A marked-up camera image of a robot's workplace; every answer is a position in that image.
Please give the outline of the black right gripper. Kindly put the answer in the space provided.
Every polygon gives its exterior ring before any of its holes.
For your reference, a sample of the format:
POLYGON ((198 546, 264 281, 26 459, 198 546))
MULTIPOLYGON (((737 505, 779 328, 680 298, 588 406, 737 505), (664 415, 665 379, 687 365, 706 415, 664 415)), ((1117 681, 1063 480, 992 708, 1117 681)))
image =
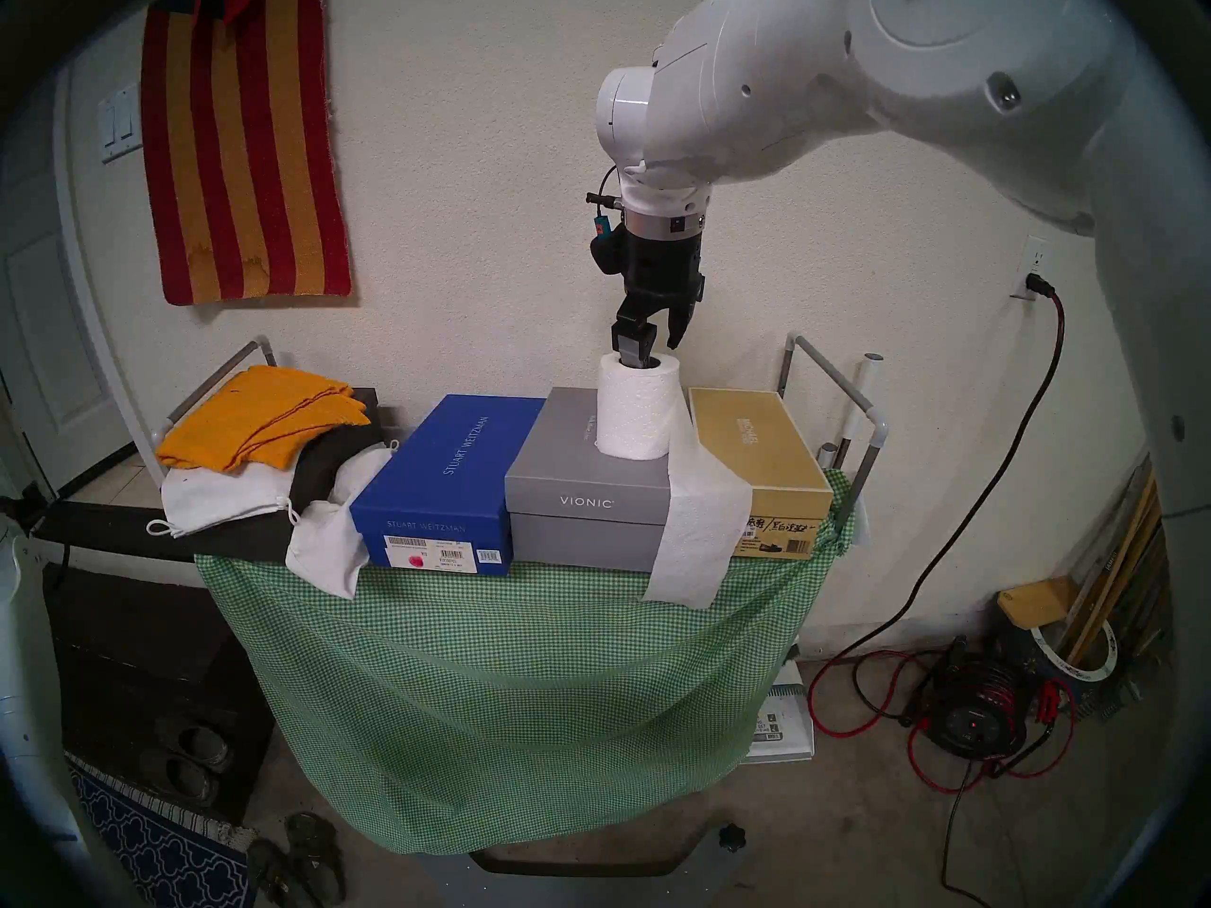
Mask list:
POLYGON ((615 235, 620 235, 616 249, 625 295, 612 326, 613 349, 622 367, 658 368, 660 360, 653 355, 658 324, 648 320, 667 311, 666 346, 679 346, 704 295, 702 235, 652 240, 627 226, 616 226, 615 235))

